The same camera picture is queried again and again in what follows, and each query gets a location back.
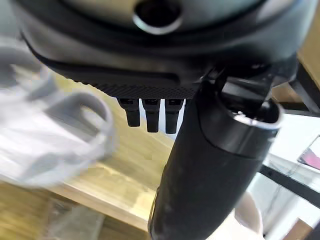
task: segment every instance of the black handle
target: black handle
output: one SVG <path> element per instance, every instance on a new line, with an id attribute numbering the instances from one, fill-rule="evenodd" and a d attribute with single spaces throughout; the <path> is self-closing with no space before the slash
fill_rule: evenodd
<path id="1" fill-rule="evenodd" d="M 165 166 L 149 222 L 153 240 L 205 240 L 232 211 L 277 134 L 276 104 L 266 119 L 275 122 L 247 124 L 206 87 L 188 107 Z"/>

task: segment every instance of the white wall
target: white wall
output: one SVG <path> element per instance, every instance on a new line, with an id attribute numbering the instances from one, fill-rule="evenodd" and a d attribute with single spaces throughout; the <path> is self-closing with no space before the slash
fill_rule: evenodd
<path id="1" fill-rule="evenodd" d="M 270 153 L 295 162 L 318 135 L 320 135 L 319 117 L 285 114 L 282 128 Z"/>
<path id="2" fill-rule="evenodd" d="M 273 162 L 283 172 L 289 171 L 318 135 L 320 118 L 286 114 L 267 162 Z M 320 171 L 301 165 L 292 177 L 320 191 Z M 270 206 L 277 188 L 276 183 L 264 176 L 256 176 L 252 181 L 249 191 L 252 192 L 262 213 Z M 282 188 L 269 217 L 265 219 L 265 238 L 282 240 L 298 218 L 314 227 L 320 220 L 320 209 Z"/>

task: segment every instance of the wooden surface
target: wooden surface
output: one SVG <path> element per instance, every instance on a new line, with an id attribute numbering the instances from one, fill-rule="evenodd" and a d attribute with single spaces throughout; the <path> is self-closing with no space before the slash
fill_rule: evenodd
<path id="1" fill-rule="evenodd" d="M 298 57 L 306 71 L 320 88 L 320 4 L 317 7 L 308 36 L 298 52 Z"/>
<path id="2" fill-rule="evenodd" d="M 311 226 L 298 219 L 283 240 L 304 240 L 312 230 Z"/>
<path id="3" fill-rule="evenodd" d="M 51 199 L 63 199 L 47 190 L 27 190 L 6 183 L 0 183 L 0 193 L 0 240 L 40 239 Z M 106 216 L 98 240 L 149 240 L 149 235 Z"/>
<path id="4" fill-rule="evenodd" d="M 108 103 L 115 122 L 116 150 L 79 177 L 50 190 L 146 231 L 173 140 L 160 132 L 147 133 L 143 120 L 140 127 L 128 127 L 125 111 L 101 91 L 61 76 L 58 82 L 66 91 L 93 91 Z"/>
<path id="5" fill-rule="evenodd" d="M 0 183 L 0 193 L 0 240 L 36 240 L 51 193 L 6 183 Z"/>

